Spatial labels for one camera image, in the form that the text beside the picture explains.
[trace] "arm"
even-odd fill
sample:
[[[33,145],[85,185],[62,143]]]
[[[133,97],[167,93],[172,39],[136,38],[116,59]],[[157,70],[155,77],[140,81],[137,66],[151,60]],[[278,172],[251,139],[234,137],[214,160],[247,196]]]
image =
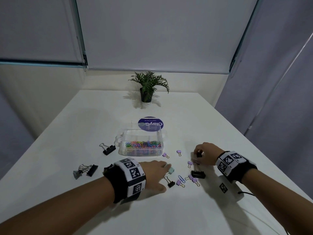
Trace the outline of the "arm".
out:
[[[197,145],[194,154],[204,152],[197,158],[203,165],[215,165],[224,150],[212,143]],[[313,234],[313,204],[257,169],[251,169],[242,183],[260,200],[274,218],[291,234]]]
[[[166,162],[140,163],[146,174],[146,188],[165,192],[159,181],[170,165]],[[101,177],[42,202],[0,224],[3,235],[72,234],[101,210],[113,203],[114,189]]]

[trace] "white wall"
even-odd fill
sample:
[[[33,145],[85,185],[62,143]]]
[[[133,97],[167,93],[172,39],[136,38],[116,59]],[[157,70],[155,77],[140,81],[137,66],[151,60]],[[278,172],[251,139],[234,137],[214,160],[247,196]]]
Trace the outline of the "white wall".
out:
[[[198,92],[215,106],[227,75],[161,73],[171,92]],[[139,90],[133,72],[87,71],[79,68],[0,65],[0,88],[34,137],[61,112],[80,89]]]

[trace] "forearm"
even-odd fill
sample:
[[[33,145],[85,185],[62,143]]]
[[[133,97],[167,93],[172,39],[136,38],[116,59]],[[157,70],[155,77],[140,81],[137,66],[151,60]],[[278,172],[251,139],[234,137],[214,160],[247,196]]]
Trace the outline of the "forearm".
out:
[[[313,234],[313,204],[262,172],[251,169],[242,183],[290,234]]]
[[[0,224],[1,234],[72,234],[114,201],[106,177],[74,188]]]

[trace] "blue paper clip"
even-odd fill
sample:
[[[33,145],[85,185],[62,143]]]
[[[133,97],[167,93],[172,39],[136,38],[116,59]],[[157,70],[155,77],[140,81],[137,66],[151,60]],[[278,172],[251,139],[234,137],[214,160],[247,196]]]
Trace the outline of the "blue paper clip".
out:
[[[186,181],[184,180],[184,178],[182,178],[180,175],[178,176],[178,178],[180,179],[180,181],[182,182],[182,183],[185,183]]]

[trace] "white roller shade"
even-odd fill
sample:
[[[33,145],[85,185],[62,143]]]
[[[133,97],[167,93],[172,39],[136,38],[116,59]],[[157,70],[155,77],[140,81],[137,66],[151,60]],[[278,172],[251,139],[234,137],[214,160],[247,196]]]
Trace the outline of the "white roller shade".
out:
[[[73,0],[0,0],[0,59],[82,63]]]
[[[77,0],[88,67],[228,73],[257,0]]]

